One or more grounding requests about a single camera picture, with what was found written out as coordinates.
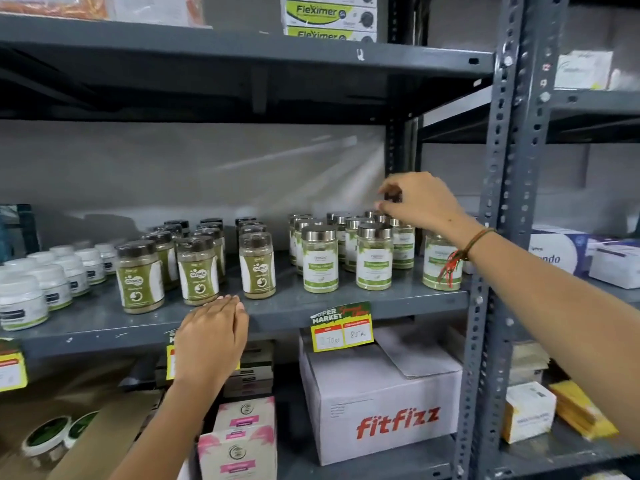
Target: jar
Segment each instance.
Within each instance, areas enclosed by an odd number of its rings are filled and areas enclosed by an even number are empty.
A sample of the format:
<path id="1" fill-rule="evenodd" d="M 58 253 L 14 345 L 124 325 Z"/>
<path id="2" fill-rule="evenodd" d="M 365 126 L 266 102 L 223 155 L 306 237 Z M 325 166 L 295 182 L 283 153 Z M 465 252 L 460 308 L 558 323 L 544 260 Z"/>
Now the jar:
<path id="1" fill-rule="evenodd" d="M 59 264 L 65 270 L 65 276 L 69 281 L 69 288 L 73 298 L 89 292 L 89 278 L 86 275 L 82 259 L 75 254 L 60 256 L 56 259 L 55 264 Z"/>
<path id="2" fill-rule="evenodd" d="M 382 223 L 364 223 L 358 227 L 356 284 L 370 291 L 391 286 L 394 259 L 392 227 Z"/>
<path id="3" fill-rule="evenodd" d="M 71 305 L 71 287 L 65 270 L 59 264 L 38 266 L 26 272 L 35 276 L 44 291 L 44 300 L 50 312 Z"/>
<path id="4" fill-rule="evenodd" d="M 451 286 L 449 285 L 449 277 L 446 275 L 443 275 L 440 282 L 438 282 L 442 268 L 455 250 L 456 247 L 443 236 L 433 233 L 428 234 L 424 249 L 424 270 L 422 272 L 422 283 L 425 286 L 440 291 L 456 291 L 460 289 L 462 261 L 458 261 L 455 270 L 451 274 Z"/>
<path id="5" fill-rule="evenodd" d="M 116 275 L 120 301 L 126 313 L 152 312 L 164 303 L 162 265 L 156 243 L 129 241 L 116 248 Z"/>
<path id="6" fill-rule="evenodd" d="M 207 235 L 213 239 L 213 250 L 216 252 L 216 266 L 218 282 L 227 282 L 227 256 L 225 249 L 225 232 L 217 227 L 203 227 L 195 232 L 196 235 Z"/>
<path id="7" fill-rule="evenodd" d="M 29 274 L 7 273 L 0 280 L 0 326 L 23 330 L 46 322 L 49 309 L 38 280 Z"/>
<path id="8" fill-rule="evenodd" d="M 110 242 L 101 242 L 100 244 L 96 244 L 95 248 L 100 251 L 104 273 L 116 274 L 116 261 L 118 256 L 115 246 Z"/>
<path id="9" fill-rule="evenodd" d="M 82 264 L 86 270 L 86 276 L 91 286 L 99 285 L 107 281 L 104 275 L 104 265 L 100 257 L 100 251 L 96 248 L 87 248 L 76 251 L 76 256 L 82 259 Z"/>
<path id="10" fill-rule="evenodd" d="M 389 219 L 388 224 L 394 228 L 394 269 L 412 269 L 415 259 L 415 227 L 394 218 Z"/>
<path id="11" fill-rule="evenodd" d="M 264 299 L 276 293 L 271 234 L 254 232 L 240 236 L 240 272 L 246 298 Z"/>
<path id="12" fill-rule="evenodd" d="M 34 429 L 22 442 L 20 450 L 35 468 L 50 470 L 67 453 L 65 436 L 71 418 L 53 418 Z"/>
<path id="13" fill-rule="evenodd" d="M 180 275 L 178 274 L 178 259 L 175 256 L 175 242 L 171 232 L 158 230 L 142 236 L 142 239 L 156 243 L 164 290 L 177 288 L 180 284 Z"/>
<path id="14" fill-rule="evenodd" d="M 55 254 L 57 257 L 60 256 L 71 256 L 73 255 L 75 249 L 71 244 L 63 244 L 62 246 L 53 246 L 49 248 L 49 250 Z"/>
<path id="15" fill-rule="evenodd" d="M 310 219 L 311 214 L 289 214 L 289 262 L 296 265 L 298 253 L 296 251 L 296 222 L 301 219 Z"/>
<path id="16" fill-rule="evenodd" d="M 51 264 L 56 260 L 57 256 L 51 251 L 40 251 L 38 253 L 27 254 L 30 259 L 35 259 L 39 265 Z"/>
<path id="17" fill-rule="evenodd" d="M 316 217 L 296 221 L 296 271 L 302 276 L 302 229 L 307 226 L 323 226 L 324 221 Z"/>
<path id="18" fill-rule="evenodd" d="M 373 224 L 375 220 L 371 217 L 347 217 L 345 222 L 344 269 L 345 271 L 355 273 L 358 263 L 358 227 L 360 224 Z"/>
<path id="19" fill-rule="evenodd" d="M 302 275 L 305 290 L 330 293 L 338 289 L 338 229 L 310 225 L 302 229 Z"/>
<path id="20" fill-rule="evenodd" d="M 164 221 L 165 225 L 174 225 L 180 226 L 182 229 L 182 236 L 188 237 L 191 230 L 189 229 L 189 221 L 185 221 L 183 219 L 173 219 L 171 221 Z"/>
<path id="21" fill-rule="evenodd" d="M 220 292 L 213 239 L 197 235 L 176 241 L 182 298 L 187 305 L 203 305 Z"/>

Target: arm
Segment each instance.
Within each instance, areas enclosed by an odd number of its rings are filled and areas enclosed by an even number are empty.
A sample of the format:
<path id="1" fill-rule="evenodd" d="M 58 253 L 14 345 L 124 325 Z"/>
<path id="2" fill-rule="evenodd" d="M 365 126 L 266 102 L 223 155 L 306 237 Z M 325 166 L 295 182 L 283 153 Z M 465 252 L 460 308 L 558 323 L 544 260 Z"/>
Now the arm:
<path id="1" fill-rule="evenodd" d="M 176 480 L 204 415 L 240 361 L 248 323 L 237 296 L 220 297 L 185 317 L 175 336 L 175 380 L 109 480 Z"/>
<path id="2" fill-rule="evenodd" d="M 379 208 L 444 235 L 459 249 L 483 229 L 439 178 L 394 175 L 380 192 L 403 202 Z M 526 329 L 640 449 L 640 311 L 517 247 L 483 236 L 469 258 Z"/>

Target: black lid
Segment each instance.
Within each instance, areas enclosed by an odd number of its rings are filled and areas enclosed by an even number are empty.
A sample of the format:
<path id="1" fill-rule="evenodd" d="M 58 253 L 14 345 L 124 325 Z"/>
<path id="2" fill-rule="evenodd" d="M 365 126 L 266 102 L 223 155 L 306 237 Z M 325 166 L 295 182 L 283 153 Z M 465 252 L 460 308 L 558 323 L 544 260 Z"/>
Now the black lid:
<path id="1" fill-rule="evenodd" d="M 148 239 L 129 241 L 116 248 L 119 258 L 141 258 L 157 252 L 156 243 Z"/>

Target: white cardboard box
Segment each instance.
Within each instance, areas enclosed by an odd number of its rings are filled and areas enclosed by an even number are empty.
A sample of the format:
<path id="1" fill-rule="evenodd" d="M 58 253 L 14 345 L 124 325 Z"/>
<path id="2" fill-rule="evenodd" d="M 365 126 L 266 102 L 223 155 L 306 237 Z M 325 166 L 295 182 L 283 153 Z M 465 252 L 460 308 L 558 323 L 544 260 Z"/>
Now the white cardboard box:
<path id="1" fill-rule="evenodd" d="M 313 353 L 301 339 L 300 373 L 321 465 L 454 433 L 462 368 L 408 379 L 370 344 Z"/>

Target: stacked boxes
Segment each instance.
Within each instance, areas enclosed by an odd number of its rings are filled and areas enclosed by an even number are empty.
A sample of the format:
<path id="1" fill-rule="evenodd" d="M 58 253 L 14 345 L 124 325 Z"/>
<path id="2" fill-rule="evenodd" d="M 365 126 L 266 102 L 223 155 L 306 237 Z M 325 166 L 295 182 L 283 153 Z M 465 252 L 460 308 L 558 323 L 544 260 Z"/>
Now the stacked boxes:
<path id="1" fill-rule="evenodd" d="M 285 35 L 375 42 L 378 0 L 280 0 Z"/>

